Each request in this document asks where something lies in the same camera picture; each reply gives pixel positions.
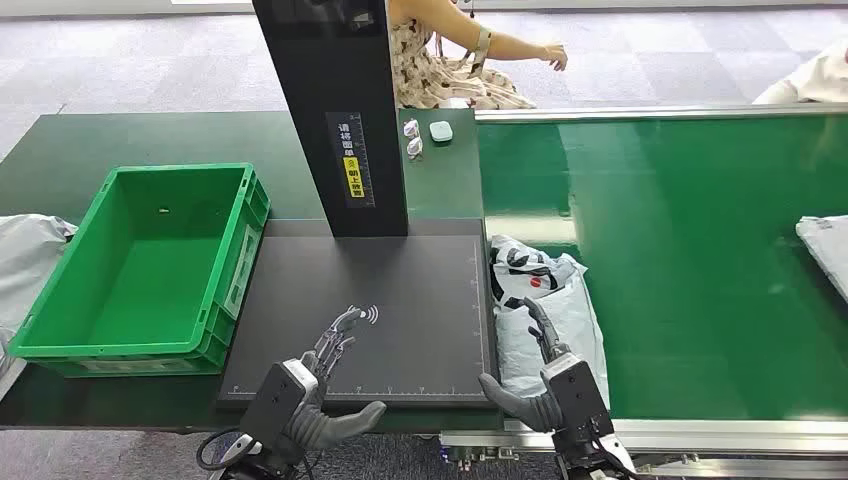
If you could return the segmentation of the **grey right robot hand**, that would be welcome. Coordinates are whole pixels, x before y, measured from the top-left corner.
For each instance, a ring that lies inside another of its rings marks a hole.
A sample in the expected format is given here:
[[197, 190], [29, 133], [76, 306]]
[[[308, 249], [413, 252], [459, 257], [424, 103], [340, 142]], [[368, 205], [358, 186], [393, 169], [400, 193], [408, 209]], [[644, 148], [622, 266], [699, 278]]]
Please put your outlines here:
[[[525, 297], [521, 301], [528, 310], [529, 316], [535, 322], [528, 326], [527, 331], [539, 346], [545, 365], [571, 352], [570, 347], [562, 342], [542, 306], [534, 299]], [[535, 432], [547, 433], [560, 429], [563, 425], [563, 413], [555, 396], [546, 389], [542, 394], [532, 397], [518, 397], [505, 390], [498, 381], [487, 373], [481, 373], [478, 381], [484, 396], [503, 412], [521, 420]]]

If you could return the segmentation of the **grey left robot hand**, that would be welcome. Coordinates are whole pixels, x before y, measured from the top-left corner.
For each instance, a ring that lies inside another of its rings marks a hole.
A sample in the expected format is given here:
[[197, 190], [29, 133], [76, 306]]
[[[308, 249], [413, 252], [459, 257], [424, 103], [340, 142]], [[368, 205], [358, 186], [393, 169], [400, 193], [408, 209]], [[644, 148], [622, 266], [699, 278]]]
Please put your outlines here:
[[317, 386], [306, 395], [286, 434], [303, 450], [324, 450], [343, 440], [374, 428], [387, 410], [382, 401], [372, 401], [358, 412], [331, 417], [323, 412], [328, 382], [346, 349], [355, 342], [351, 331], [366, 317], [356, 306], [341, 313], [322, 333], [314, 347], [300, 358], [304, 367], [316, 378]]

